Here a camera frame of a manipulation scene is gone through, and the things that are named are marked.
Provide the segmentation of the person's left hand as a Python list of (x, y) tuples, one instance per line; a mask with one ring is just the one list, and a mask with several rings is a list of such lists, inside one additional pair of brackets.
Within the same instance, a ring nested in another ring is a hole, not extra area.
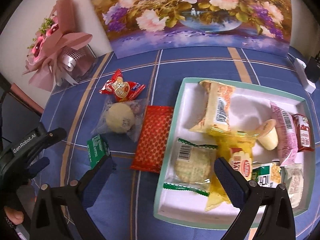
[(24, 220), (24, 214), (21, 211), (14, 210), (10, 207), (4, 207), (5, 214), (7, 215), (8, 219), (14, 224), (19, 225)]

